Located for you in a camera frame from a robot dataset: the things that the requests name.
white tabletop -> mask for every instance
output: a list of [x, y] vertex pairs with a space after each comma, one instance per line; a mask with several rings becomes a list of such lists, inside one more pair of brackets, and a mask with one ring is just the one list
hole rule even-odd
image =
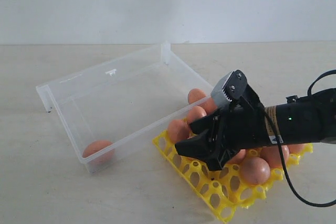
[[[0, 223], [220, 223], [154, 146], [91, 176], [56, 113], [46, 113], [35, 86], [143, 46], [0, 46]], [[241, 69], [265, 105], [304, 96], [336, 68], [336, 42], [173, 45], [211, 84]], [[315, 91], [335, 87], [327, 77]], [[336, 198], [336, 147], [315, 144], [289, 170], [303, 197]], [[334, 223], [334, 207], [301, 203], [286, 181], [266, 200], [238, 208], [231, 223]]]

white wall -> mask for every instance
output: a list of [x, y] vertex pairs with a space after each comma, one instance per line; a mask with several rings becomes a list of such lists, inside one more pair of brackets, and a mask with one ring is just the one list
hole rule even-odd
[[0, 0], [0, 44], [336, 40], [336, 0]]

egg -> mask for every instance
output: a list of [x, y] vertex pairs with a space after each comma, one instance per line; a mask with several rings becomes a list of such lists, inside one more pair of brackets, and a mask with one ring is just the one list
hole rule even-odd
[[193, 107], [191, 110], [189, 110], [187, 117], [186, 117], [186, 121], [187, 124], [191, 124], [192, 122], [196, 121], [197, 119], [200, 119], [202, 117], [206, 116], [206, 112], [204, 110], [204, 108], [200, 107], [200, 106], [195, 106]]
[[287, 145], [289, 149], [289, 153], [298, 154], [303, 151], [306, 144], [289, 144]]
[[203, 104], [202, 107], [205, 109], [207, 114], [212, 114], [215, 110], [217, 110], [217, 105], [215, 104], [214, 99], [209, 98]]
[[246, 183], [261, 185], [269, 179], [271, 171], [264, 159], [249, 157], [240, 164], [239, 174]]
[[[283, 158], [284, 158], [285, 162], [287, 162], [287, 160], [289, 158], [289, 149], [288, 149], [287, 145], [283, 145], [281, 148], [282, 148], [282, 152], [284, 154]], [[277, 145], [262, 148], [262, 150], [260, 152], [260, 157], [263, 158], [264, 160], [266, 160], [269, 167], [271, 167], [271, 168], [282, 168], [279, 148], [278, 148]]]
[[189, 126], [181, 119], [174, 119], [167, 128], [167, 134], [173, 144], [189, 138]]
[[206, 97], [206, 94], [201, 89], [192, 89], [188, 93], [188, 103], [192, 104]]
[[[107, 146], [110, 146], [111, 144], [112, 142], [109, 140], [94, 141], [85, 148], [85, 150], [83, 151], [82, 157], [84, 158], [89, 157], [93, 155], [94, 153], [106, 148]], [[105, 163], [109, 161], [110, 159], [112, 159], [113, 153], [114, 153], [114, 149], [104, 153], [100, 157], [93, 159], [90, 163], [95, 164], [95, 165]]]
[[246, 156], [246, 150], [241, 149], [233, 158], [231, 158], [227, 164], [240, 164]]

egg tray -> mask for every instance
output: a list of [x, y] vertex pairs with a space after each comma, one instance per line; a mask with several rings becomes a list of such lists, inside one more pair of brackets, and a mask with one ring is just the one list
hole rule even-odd
[[[228, 223], [234, 216], [236, 208], [249, 208], [256, 199], [266, 199], [266, 192], [276, 180], [283, 180], [283, 169], [271, 169], [270, 178], [261, 185], [249, 185], [239, 175], [238, 164], [226, 164], [223, 170], [209, 171], [206, 164], [192, 158], [179, 156], [170, 141], [167, 130], [153, 139], [161, 155], [183, 177], [194, 192], [203, 199], [213, 214]], [[246, 157], [260, 156], [261, 148], [249, 149]], [[312, 153], [312, 144], [306, 144], [298, 154], [290, 154], [287, 168], [298, 165], [306, 152]]]

plastic container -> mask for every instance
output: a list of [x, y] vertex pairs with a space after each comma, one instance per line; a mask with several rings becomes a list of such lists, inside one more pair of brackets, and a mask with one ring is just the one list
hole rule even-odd
[[[192, 88], [210, 94], [212, 86], [171, 51], [169, 43], [154, 45], [121, 58], [36, 87], [48, 112], [56, 109], [75, 153], [95, 173], [140, 150], [183, 118]], [[96, 140], [113, 144], [83, 158]], [[112, 158], [97, 162], [111, 150]]]

